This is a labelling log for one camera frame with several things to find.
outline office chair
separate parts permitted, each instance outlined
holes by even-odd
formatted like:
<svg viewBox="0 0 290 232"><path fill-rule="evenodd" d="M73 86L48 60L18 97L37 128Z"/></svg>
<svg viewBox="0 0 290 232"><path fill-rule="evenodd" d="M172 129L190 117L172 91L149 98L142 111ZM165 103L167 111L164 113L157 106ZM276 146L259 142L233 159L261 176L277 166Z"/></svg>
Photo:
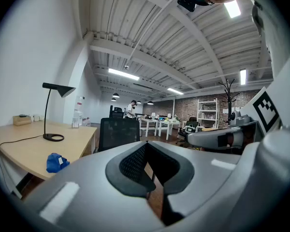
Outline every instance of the office chair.
<svg viewBox="0 0 290 232"><path fill-rule="evenodd" d="M119 112L119 111L111 112L111 118L123 118L123 117L124 117L124 112Z"/></svg>
<svg viewBox="0 0 290 232"><path fill-rule="evenodd" d="M122 109L120 107L114 107L115 112L122 112Z"/></svg>
<svg viewBox="0 0 290 232"><path fill-rule="evenodd" d="M99 152L138 141L140 141L140 123L137 120L125 118L101 119ZM153 182L155 175L153 174L152 178L150 178L145 172L144 168L147 161L141 163L137 160L144 157L144 153L145 150L141 153L134 154L125 164L126 167L135 168L135 178L137 179L137 182L145 186L147 192L151 192L156 189L156 185ZM131 160L138 162L138 165L132 166Z"/></svg>
<svg viewBox="0 0 290 232"><path fill-rule="evenodd" d="M191 130L190 132L186 132L183 130L182 127L179 127L179 132L178 135L184 137L184 139L177 141L177 143L184 143L186 142L186 137L188 136L188 134L193 133L193 132L197 132L197 126L199 125L198 119L196 117L190 117L189 121L187 121L186 126L190 126L193 127L194 130Z"/></svg>

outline chair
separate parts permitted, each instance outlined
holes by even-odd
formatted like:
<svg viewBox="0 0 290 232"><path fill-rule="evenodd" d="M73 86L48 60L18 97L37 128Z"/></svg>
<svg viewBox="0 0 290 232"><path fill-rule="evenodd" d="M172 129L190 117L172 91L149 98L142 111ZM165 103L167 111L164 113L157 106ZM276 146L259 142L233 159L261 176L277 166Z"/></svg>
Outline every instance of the chair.
<svg viewBox="0 0 290 232"><path fill-rule="evenodd" d="M123 118L124 112L112 111L111 118Z"/></svg>
<svg viewBox="0 0 290 232"><path fill-rule="evenodd" d="M125 118L101 119L99 152L138 141L140 141L140 123L137 120ZM148 192L151 192L156 189L153 182L154 178L154 174L151 179L143 170L140 173L139 183L145 186Z"/></svg>
<svg viewBox="0 0 290 232"><path fill-rule="evenodd" d="M120 107L114 107L115 112L122 112L122 109Z"/></svg>
<svg viewBox="0 0 290 232"><path fill-rule="evenodd" d="M193 127L194 130L191 130L191 132L186 132L183 130L182 127L179 127L179 132L178 132L178 135L184 137L184 139L180 140L180 141L177 141L177 143L184 143L186 141L186 137L188 134L190 133L194 133L197 131L197 126L199 125L199 122L198 122L198 119L196 117L190 117L189 118L189 121L187 121L186 123L186 126L190 126L190 127Z"/></svg>

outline black desk lamp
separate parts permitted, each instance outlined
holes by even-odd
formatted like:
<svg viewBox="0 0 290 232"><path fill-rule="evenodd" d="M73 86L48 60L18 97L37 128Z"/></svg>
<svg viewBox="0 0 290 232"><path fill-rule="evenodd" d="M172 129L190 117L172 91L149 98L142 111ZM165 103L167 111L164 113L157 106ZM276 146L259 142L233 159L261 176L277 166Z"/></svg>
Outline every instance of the black desk lamp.
<svg viewBox="0 0 290 232"><path fill-rule="evenodd" d="M48 88L49 89L49 93L48 93L48 97L47 97L47 102L46 102L46 108L45 108L45 117L44 117L44 134L43 134L43 138L49 141L53 141L53 142L59 142L62 141L64 139L64 136L60 135L60 134L52 134L52 133L45 133L45 122L46 122L46 111L47 111L47 105L48 105L48 99L49 99L49 95L50 95L50 91L52 89L55 89L58 91L59 95L62 98L65 98L66 96L68 96L69 94L71 94L76 88L74 87L68 87L68 86L61 86L61 85L56 85L56 84L51 84L51 83L43 83L42 85L43 88Z"/></svg>

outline ceiling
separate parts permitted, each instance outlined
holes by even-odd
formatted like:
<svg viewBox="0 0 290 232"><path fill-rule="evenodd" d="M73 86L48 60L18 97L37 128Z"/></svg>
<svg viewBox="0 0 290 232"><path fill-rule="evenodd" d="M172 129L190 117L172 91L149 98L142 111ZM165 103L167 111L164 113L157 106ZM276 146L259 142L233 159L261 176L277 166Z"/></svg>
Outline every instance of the ceiling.
<svg viewBox="0 0 290 232"><path fill-rule="evenodd" d="M235 18L223 4L197 6L191 13L176 1L153 23L128 63L136 43L168 0L80 1L83 31L94 36L91 68L103 91L117 89L123 95L154 100L174 96L166 91L168 87L193 93L221 89L219 82L225 83L226 78L235 78L237 84L241 69L248 70L248 89L272 81L265 40L251 19L251 1L237 1L241 15ZM108 68L140 80L119 78Z"/></svg>

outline camera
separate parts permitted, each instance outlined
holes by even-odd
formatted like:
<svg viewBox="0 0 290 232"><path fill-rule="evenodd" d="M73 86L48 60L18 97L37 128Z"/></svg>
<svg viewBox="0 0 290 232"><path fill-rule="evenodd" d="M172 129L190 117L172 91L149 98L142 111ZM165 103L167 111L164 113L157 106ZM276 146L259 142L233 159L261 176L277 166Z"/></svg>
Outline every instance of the camera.
<svg viewBox="0 0 290 232"><path fill-rule="evenodd" d="M197 5L201 6L209 5L209 3L207 3L204 0L177 0L177 3L190 12L194 12Z"/></svg>

